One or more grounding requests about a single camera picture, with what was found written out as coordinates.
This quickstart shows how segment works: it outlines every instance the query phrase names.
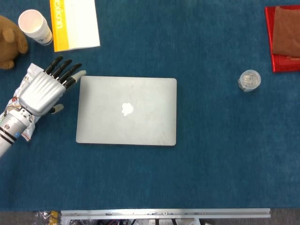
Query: brown stuffed animal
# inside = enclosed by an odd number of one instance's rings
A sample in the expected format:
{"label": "brown stuffed animal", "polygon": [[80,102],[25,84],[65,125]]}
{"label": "brown stuffed animal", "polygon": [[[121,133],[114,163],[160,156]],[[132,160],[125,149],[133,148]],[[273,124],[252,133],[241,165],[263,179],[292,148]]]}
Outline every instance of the brown stuffed animal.
{"label": "brown stuffed animal", "polygon": [[20,28],[0,15],[0,68],[14,67],[13,59],[19,53],[26,53],[27,50],[27,40]]}

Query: robotic hand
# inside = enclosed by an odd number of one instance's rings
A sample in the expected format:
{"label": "robotic hand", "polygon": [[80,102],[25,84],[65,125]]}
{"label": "robotic hand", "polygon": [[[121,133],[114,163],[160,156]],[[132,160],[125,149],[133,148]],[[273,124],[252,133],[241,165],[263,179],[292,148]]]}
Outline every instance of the robotic hand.
{"label": "robotic hand", "polygon": [[81,66],[78,63],[60,75],[72,60],[66,60],[52,73],[62,59],[62,56],[57,57],[24,89],[19,97],[21,108],[14,108],[5,113],[5,117],[0,122],[0,157],[30,125],[32,116],[43,116],[53,110],[53,106],[63,93],[86,74],[86,71],[82,70],[72,75]]}

